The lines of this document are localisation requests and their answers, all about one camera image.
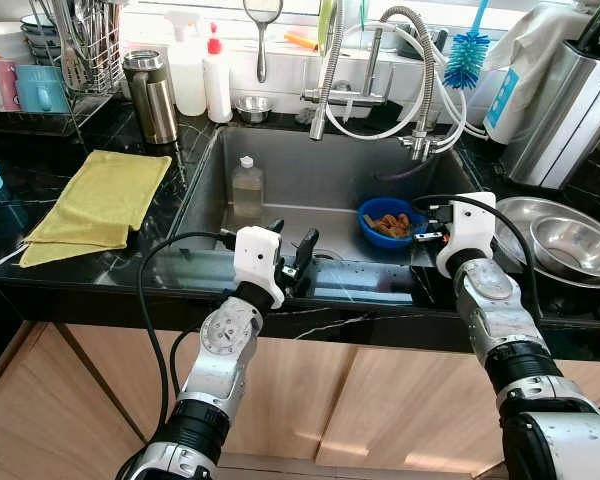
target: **blue bowl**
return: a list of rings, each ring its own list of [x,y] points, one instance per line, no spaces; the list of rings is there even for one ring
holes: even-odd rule
[[[364,202],[358,209],[358,223],[362,228],[362,233],[365,238],[369,240],[376,247],[384,248],[386,250],[397,250],[399,248],[405,248],[413,241],[412,237],[406,238],[391,238],[373,230],[367,222],[364,221],[363,216],[369,215],[373,220],[378,220],[385,215],[393,215],[398,217],[401,213],[406,213],[409,217],[411,225],[416,227],[411,232],[412,235],[417,233],[425,233],[427,231],[427,217],[421,213],[416,212],[411,208],[411,204],[399,198],[393,197],[378,197],[372,198]]]

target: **bowl stack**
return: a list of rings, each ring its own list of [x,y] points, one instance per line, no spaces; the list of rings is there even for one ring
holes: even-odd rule
[[[44,13],[38,13],[38,21],[39,25],[35,15],[27,15],[20,19],[20,30],[27,39],[31,55],[38,65],[59,66],[60,37],[58,30]]]
[[[600,289],[600,222],[541,198],[507,198],[496,207],[533,249],[536,272],[568,285]],[[525,263],[519,242],[499,220],[495,238],[508,260]]]

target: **plastic bottle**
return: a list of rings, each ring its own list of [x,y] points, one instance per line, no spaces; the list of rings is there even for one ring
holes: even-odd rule
[[[242,157],[231,175],[233,211],[237,217],[258,218],[262,215],[264,176],[253,166],[253,158]]]
[[[207,108],[207,99],[202,73],[204,42],[198,30],[200,16],[172,10],[165,14],[165,18],[173,24],[176,34],[176,43],[167,52],[176,106],[183,115],[202,115]],[[189,26],[195,26],[195,37],[187,35]]]
[[[222,43],[215,36],[215,23],[211,24],[211,38],[207,43],[209,55],[202,62],[204,85],[207,93],[207,115],[212,122],[231,120],[231,93],[229,90],[229,61],[222,54]]]

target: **small metal bowl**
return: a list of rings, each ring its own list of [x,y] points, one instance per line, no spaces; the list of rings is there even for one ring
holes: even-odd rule
[[[271,100],[267,97],[240,97],[236,102],[236,110],[247,123],[264,122],[272,108]]]
[[[550,272],[600,281],[600,231],[578,220],[540,217],[531,222],[533,250]]]

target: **flexible hose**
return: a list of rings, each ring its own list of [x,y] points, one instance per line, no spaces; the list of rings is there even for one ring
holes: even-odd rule
[[[329,47],[329,58],[327,59],[324,72],[320,72],[320,77],[322,78],[322,82],[319,85],[320,97],[318,99],[316,114],[311,122],[311,130],[309,131],[309,137],[313,140],[320,140],[322,138],[322,133],[324,132],[324,117],[327,105],[329,104],[329,92],[331,91],[333,77],[336,73],[336,66],[338,65],[338,57],[340,56],[340,46],[342,45],[343,36],[344,0],[336,0],[336,20],[333,37],[331,39],[331,45]]]
[[[389,8],[386,12],[382,14],[380,17],[381,22],[386,22],[394,15],[404,15],[413,26],[416,28],[418,32],[418,41],[422,45],[422,59],[424,60],[424,96],[422,98],[422,105],[420,106],[420,115],[418,116],[418,123],[416,124],[416,130],[424,131],[427,125],[427,117],[429,116],[429,109],[431,108],[431,101],[433,99],[433,72],[434,72],[434,63],[435,58],[433,56],[433,46],[431,44],[431,38],[429,37],[429,31],[427,30],[427,26],[420,18],[416,12],[411,10],[408,7],[404,6],[395,6]],[[382,30],[376,30],[376,35],[373,39],[373,47],[380,48],[380,36],[382,35]]]
[[[338,57],[340,56],[340,46],[342,45],[342,37],[344,36],[344,5],[342,0],[336,1],[336,22],[333,30],[333,38],[331,40],[331,48],[329,49],[329,59],[327,60],[327,68],[324,73],[324,81],[320,89],[320,105],[326,105],[329,101],[329,92],[333,84],[333,77],[336,73]]]

